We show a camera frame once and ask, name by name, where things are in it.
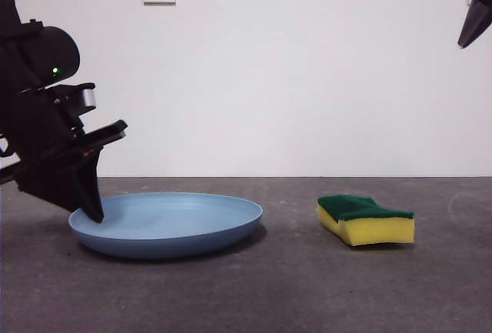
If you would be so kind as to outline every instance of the plastic plate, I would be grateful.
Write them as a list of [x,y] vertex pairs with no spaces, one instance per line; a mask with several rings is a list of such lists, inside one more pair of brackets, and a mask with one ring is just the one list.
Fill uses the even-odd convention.
[[263,214],[252,201],[202,193],[139,193],[101,202],[101,224],[81,209],[68,223],[82,244],[121,258],[181,258],[216,251],[252,233]]

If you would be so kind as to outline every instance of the white wall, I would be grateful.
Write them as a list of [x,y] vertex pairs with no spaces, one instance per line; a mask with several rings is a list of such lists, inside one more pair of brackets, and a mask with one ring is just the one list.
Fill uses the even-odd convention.
[[100,175],[491,175],[492,29],[466,0],[17,0],[123,118]]

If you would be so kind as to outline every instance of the sponge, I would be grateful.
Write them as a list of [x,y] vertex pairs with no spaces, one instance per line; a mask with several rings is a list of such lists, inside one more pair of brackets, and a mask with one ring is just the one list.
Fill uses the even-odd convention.
[[317,216],[326,229],[351,246],[414,242],[414,213],[382,208],[372,198],[320,197]]

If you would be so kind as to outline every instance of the concrete floor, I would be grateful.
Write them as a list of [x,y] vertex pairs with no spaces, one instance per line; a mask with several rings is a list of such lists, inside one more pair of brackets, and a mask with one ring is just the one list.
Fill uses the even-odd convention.
[[[492,178],[102,178],[103,196],[248,198],[262,226],[219,253],[128,261],[81,246],[68,213],[2,187],[2,332],[489,332]],[[316,197],[414,211],[415,245],[350,248]]]

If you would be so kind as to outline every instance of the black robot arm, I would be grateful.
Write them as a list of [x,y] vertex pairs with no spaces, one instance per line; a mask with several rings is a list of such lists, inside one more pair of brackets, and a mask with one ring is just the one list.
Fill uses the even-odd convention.
[[0,184],[95,221],[104,214],[97,172],[103,146],[125,136],[122,120],[85,133],[80,115],[95,108],[94,84],[56,85],[80,63],[77,45],[59,28],[22,24],[15,0],[0,0],[0,138],[19,162],[0,170]]

